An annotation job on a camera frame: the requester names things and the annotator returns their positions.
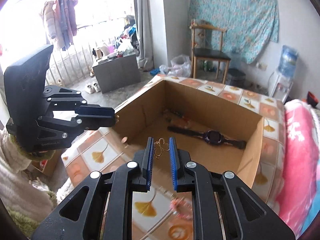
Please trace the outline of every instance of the curtain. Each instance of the curtain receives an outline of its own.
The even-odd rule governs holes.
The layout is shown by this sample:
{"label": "curtain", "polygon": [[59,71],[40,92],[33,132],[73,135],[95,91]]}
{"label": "curtain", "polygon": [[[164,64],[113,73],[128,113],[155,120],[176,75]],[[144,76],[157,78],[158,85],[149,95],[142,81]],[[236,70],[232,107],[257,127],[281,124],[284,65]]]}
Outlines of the curtain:
{"label": "curtain", "polygon": [[149,0],[134,0],[138,39],[140,42],[139,68],[149,71],[154,68]]}

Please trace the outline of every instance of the green fabric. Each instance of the green fabric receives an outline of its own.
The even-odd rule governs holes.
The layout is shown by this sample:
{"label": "green fabric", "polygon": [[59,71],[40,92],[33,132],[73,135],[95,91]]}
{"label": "green fabric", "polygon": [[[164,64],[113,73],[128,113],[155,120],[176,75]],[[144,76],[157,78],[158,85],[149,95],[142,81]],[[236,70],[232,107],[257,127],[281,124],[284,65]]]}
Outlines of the green fabric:
{"label": "green fabric", "polygon": [[52,204],[53,204],[53,207],[56,208],[57,205],[58,205],[57,195],[56,195],[53,191],[51,191],[51,190],[46,191],[46,193],[49,195],[50,200],[51,200],[51,202],[52,202]]}
{"label": "green fabric", "polygon": [[19,212],[16,212],[13,210],[8,210],[8,213],[11,216],[14,223],[18,226],[18,228],[21,230],[21,232],[26,237],[30,238],[33,231],[35,231],[36,228],[38,227],[38,225],[40,224],[40,223],[34,221],[33,219],[22,215]]}
{"label": "green fabric", "polygon": [[[53,207],[55,208],[57,206],[57,195],[53,191],[46,191],[46,193],[49,195],[50,200],[52,201]],[[36,230],[36,228],[39,226],[39,222],[22,215],[21,213],[17,211],[13,211],[11,209],[8,209],[8,213],[11,216],[14,223],[18,226],[18,228],[21,230],[21,232],[28,238],[31,237],[33,231]]]}
{"label": "green fabric", "polygon": [[52,158],[52,156],[54,155],[54,153],[56,152],[55,150],[52,150],[52,151],[47,151],[47,152],[42,152],[42,153],[40,153],[40,152],[27,153],[25,150],[23,150],[20,147],[20,145],[17,142],[17,139],[14,135],[9,134],[9,138],[10,138],[11,143],[16,145],[18,152],[22,156],[24,156],[27,159],[32,160],[32,161],[40,162],[43,160],[50,160]]}

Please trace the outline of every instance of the metal screw head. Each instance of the metal screw head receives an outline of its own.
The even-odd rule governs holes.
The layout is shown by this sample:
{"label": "metal screw head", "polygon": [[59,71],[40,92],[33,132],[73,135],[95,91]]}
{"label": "metal screw head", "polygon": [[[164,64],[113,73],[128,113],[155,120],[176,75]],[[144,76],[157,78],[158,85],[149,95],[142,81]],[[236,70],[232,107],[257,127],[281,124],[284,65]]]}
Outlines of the metal screw head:
{"label": "metal screw head", "polygon": [[97,179],[99,177],[100,177],[100,172],[98,172],[98,171],[93,171],[93,172],[90,173],[90,178],[91,179]]}
{"label": "metal screw head", "polygon": [[195,168],[197,166],[197,164],[195,162],[187,162],[186,166],[188,168]]}
{"label": "metal screw head", "polygon": [[135,167],[137,167],[138,166],[138,164],[136,163],[136,162],[128,162],[127,163],[127,167],[128,168],[135,168]]}
{"label": "metal screw head", "polygon": [[227,171],[224,173],[224,176],[227,178],[227,179],[233,179],[234,178],[234,173],[231,172],[231,171]]}

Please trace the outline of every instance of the gold jewelry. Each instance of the gold jewelry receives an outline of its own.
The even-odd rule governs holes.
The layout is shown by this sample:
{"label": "gold jewelry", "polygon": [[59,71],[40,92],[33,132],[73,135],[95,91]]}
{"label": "gold jewelry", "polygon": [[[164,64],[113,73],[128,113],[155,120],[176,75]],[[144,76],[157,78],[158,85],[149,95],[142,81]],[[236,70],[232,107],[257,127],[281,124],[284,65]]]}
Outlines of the gold jewelry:
{"label": "gold jewelry", "polygon": [[[156,145],[158,145],[159,148],[160,148],[160,153],[159,154],[156,154],[156,150],[157,150]],[[155,155],[156,159],[159,159],[159,157],[162,154],[162,151],[165,151],[165,152],[169,151],[169,144],[167,144],[163,138],[160,138],[158,141],[153,143],[153,147],[155,148],[154,155]]]}

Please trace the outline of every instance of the white sneaker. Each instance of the white sneaker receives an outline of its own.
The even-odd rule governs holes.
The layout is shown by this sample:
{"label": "white sneaker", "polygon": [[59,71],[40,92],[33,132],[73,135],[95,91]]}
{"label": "white sneaker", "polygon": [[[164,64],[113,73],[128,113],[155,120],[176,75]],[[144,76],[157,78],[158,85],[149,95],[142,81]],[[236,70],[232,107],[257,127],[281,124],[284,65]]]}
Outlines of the white sneaker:
{"label": "white sneaker", "polygon": [[84,90],[89,94],[92,94],[95,92],[94,87],[90,83],[85,85]]}
{"label": "white sneaker", "polygon": [[93,87],[97,93],[101,91],[98,82],[93,83]]}

